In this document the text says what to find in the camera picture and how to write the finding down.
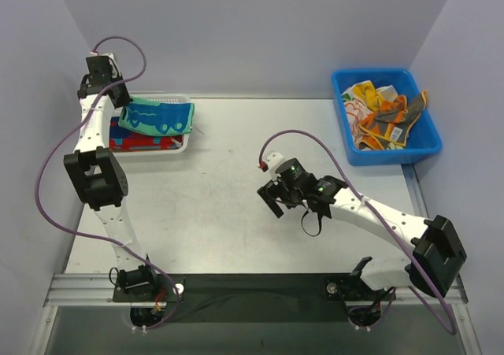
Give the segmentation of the green teal towel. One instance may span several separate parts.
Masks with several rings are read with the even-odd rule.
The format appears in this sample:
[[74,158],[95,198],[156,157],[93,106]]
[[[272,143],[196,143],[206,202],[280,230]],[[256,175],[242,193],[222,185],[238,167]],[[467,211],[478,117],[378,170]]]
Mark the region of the green teal towel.
[[195,104],[158,102],[134,97],[119,115],[118,125],[150,137],[185,135],[192,131]]

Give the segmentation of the red blue tiger towel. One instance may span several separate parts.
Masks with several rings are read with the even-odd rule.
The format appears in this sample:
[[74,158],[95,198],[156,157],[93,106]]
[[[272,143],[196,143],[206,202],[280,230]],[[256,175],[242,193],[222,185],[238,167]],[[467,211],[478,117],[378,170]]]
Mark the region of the red blue tiger towel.
[[118,126],[111,126],[109,129],[109,147],[120,152],[178,150],[183,143],[182,135],[149,136]]

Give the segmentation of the grey orange-edged towel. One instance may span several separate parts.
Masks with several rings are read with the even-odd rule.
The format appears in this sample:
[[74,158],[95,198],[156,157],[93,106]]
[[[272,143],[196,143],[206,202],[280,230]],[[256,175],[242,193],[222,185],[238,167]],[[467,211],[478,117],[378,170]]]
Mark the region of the grey orange-edged towel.
[[404,95],[399,95],[393,102],[384,101],[378,111],[359,123],[361,138],[358,140],[358,149],[404,149],[410,130],[421,117],[427,103],[426,91],[410,101]]

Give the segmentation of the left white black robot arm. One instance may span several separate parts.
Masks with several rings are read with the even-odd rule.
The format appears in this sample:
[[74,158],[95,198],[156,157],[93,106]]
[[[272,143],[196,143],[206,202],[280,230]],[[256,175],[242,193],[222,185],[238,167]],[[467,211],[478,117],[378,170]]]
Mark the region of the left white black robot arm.
[[115,55],[96,50],[86,58],[88,74],[78,90],[81,124],[78,142],[64,156],[65,170],[80,200],[94,211],[111,239],[117,259],[118,301],[152,298],[160,289],[147,253],[137,239],[125,198],[128,180],[109,148],[113,112],[132,101]]

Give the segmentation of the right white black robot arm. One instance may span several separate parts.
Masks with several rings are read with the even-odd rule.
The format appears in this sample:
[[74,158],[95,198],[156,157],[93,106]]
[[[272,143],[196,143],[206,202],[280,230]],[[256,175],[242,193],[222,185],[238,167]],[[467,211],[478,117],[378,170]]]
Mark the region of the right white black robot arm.
[[453,223],[444,216],[413,216],[358,197],[341,179],[317,178],[297,159],[277,152],[264,156],[259,168],[270,180],[258,194],[276,217],[282,217],[284,208],[302,207],[316,214],[319,223],[345,222],[402,250],[399,257],[361,259],[351,274],[369,290],[414,287],[433,298],[445,297],[467,259]]

